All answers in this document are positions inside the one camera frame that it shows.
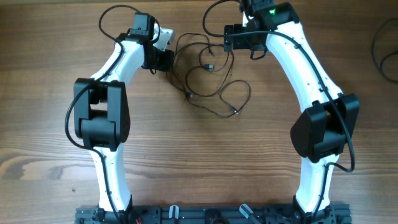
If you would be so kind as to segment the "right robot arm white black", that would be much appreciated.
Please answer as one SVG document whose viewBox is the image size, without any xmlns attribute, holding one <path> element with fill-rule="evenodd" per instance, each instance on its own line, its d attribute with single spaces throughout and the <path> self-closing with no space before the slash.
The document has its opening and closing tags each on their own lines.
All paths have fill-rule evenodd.
<svg viewBox="0 0 398 224">
<path fill-rule="evenodd" d="M 295 194 L 305 218 L 324 217 L 330 209 L 328 192 L 333 169 L 348 148 L 354 170 L 352 134 L 359 100 L 344 95 L 313 53 L 293 6 L 273 1 L 241 1 L 242 24 L 224 31 L 228 49 L 270 52 L 280 63 L 297 96 L 301 115 L 290 130 L 293 147 L 302 158 Z"/>
</svg>

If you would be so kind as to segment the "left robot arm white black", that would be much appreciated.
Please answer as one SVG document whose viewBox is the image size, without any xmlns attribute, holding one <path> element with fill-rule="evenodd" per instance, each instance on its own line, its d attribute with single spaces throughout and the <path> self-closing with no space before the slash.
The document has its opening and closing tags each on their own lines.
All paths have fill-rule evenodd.
<svg viewBox="0 0 398 224">
<path fill-rule="evenodd" d="M 123 149 L 130 131 L 126 88 L 140 69 L 168 72 L 174 52 L 167 49 L 174 32 L 163 29 L 150 14 L 137 12 L 133 27 L 115 39 L 114 52 L 90 78 L 74 83 L 75 134 L 89 150 L 98 177 L 99 209 L 120 218 L 131 206 Z"/>
</svg>

